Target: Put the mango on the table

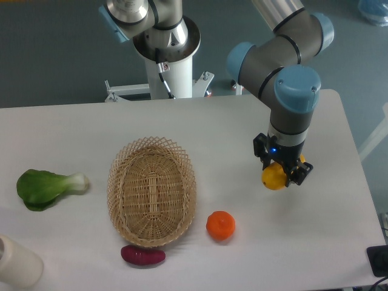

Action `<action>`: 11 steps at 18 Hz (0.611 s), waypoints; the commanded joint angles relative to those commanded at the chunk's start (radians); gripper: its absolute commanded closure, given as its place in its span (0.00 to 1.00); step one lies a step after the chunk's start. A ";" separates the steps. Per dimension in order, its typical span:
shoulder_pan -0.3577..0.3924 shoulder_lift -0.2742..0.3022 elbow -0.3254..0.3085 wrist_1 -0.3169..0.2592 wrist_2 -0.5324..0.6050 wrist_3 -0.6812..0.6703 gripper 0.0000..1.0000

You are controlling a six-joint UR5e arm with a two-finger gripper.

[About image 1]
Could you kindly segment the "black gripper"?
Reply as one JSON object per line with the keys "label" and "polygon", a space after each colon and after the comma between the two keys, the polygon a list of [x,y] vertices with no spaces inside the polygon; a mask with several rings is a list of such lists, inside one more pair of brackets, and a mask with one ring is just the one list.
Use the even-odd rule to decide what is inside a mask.
{"label": "black gripper", "polygon": [[313,170],[312,164],[299,161],[303,146],[304,142],[291,147],[280,145],[274,139],[267,139],[263,133],[253,139],[254,155],[262,162],[263,170],[271,160],[280,164],[287,176],[286,187],[290,184],[300,186]]}

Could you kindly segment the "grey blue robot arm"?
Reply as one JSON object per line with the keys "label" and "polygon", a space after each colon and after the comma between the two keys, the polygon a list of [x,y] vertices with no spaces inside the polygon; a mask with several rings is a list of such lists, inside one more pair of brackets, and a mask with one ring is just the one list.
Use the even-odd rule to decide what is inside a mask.
{"label": "grey blue robot arm", "polygon": [[[253,141],[255,156],[264,168],[277,162],[285,185],[300,185],[313,169],[301,152],[321,88],[306,62],[331,44],[333,24],[323,14],[308,13],[300,1],[255,1],[254,6],[275,36],[261,46],[236,45],[227,71],[270,109],[267,133]],[[118,40],[132,41],[142,56],[153,99],[194,96],[192,58],[201,35],[184,16],[181,1],[106,1],[99,12]]]}

